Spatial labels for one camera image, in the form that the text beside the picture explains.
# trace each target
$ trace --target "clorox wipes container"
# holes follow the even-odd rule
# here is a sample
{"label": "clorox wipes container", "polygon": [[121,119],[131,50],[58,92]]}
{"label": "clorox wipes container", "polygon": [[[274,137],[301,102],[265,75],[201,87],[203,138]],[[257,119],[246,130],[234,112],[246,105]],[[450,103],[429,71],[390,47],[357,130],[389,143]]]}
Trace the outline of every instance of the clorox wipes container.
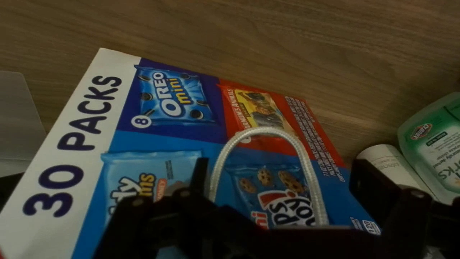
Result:
{"label": "clorox wipes container", "polygon": [[460,93],[442,97],[398,129],[399,145],[440,202],[460,196]]}

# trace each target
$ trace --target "black plastic object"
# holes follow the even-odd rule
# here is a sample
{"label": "black plastic object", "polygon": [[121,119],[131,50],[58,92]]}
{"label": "black plastic object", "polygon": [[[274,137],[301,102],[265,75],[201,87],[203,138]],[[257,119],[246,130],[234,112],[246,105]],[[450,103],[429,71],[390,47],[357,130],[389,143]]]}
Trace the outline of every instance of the black plastic object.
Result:
{"label": "black plastic object", "polygon": [[0,177],[0,212],[24,173]]}
{"label": "black plastic object", "polygon": [[[207,159],[198,159],[188,188],[156,203],[144,197],[122,200],[94,258],[155,258],[162,247],[176,246],[189,258],[204,259],[415,259],[422,258],[426,244],[447,239],[443,229],[458,230],[458,203],[444,207],[420,190],[401,190],[365,160],[353,165],[350,189],[378,218],[380,236],[340,226],[263,230],[235,209],[205,198],[206,173]],[[450,238],[446,248],[456,252],[450,244],[460,239]]]}

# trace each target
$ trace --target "wooden table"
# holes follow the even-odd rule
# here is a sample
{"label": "wooden table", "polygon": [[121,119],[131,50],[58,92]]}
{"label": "wooden table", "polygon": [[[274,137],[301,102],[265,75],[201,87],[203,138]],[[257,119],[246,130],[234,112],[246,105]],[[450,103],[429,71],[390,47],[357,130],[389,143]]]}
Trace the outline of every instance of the wooden table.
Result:
{"label": "wooden table", "polygon": [[99,47],[304,97],[345,161],[455,91],[455,0],[2,0],[0,70],[48,131]]}

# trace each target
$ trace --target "white cable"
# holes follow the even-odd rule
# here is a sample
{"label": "white cable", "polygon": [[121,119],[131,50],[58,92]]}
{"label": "white cable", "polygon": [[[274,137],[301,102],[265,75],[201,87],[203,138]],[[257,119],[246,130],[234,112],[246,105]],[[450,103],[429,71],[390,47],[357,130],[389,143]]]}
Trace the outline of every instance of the white cable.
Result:
{"label": "white cable", "polygon": [[210,190],[209,190],[209,199],[214,202],[217,195],[217,187],[219,185],[220,175],[224,169],[225,161],[227,160],[228,155],[232,149],[243,139],[251,137],[254,135],[276,135],[287,140],[297,152],[299,156],[300,164],[302,170],[304,171],[305,178],[307,180],[308,187],[310,189],[311,195],[311,205],[313,207],[313,213],[315,215],[315,222],[317,225],[329,225],[329,219],[326,214],[326,208],[324,206],[324,201],[322,199],[321,189],[319,187],[318,178],[316,177],[313,166],[311,165],[310,158],[308,157],[307,151],[305,150],[304,145],[295,137],[291,136],[289,133],[272,127],[256,127],[246,129],[242,132],[235,134],[228,142],[225,144],[224,148],[217,158],[216,164],[214,165],[213,173],[210,180]]}

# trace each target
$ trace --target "snack variety pack box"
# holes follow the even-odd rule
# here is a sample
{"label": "snack variety pack box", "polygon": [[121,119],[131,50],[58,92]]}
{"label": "snack variety pack box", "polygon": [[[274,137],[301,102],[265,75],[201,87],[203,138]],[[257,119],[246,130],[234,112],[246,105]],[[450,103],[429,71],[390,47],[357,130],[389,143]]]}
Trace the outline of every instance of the snack variety pack box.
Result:
{"label": "snack variety pack box", "polygon": [[[232,136],[258,126],[303,142],[331,224],[380,233],[304,100],[100,49],[0,214],[3,256],[91,258],[123,198],[161,199],[190,180],[198,157],[210,158],[211,171]],[[314,225],[303,175],[285,140],[251,137],[229,156],[216,203],[264,229]]]}

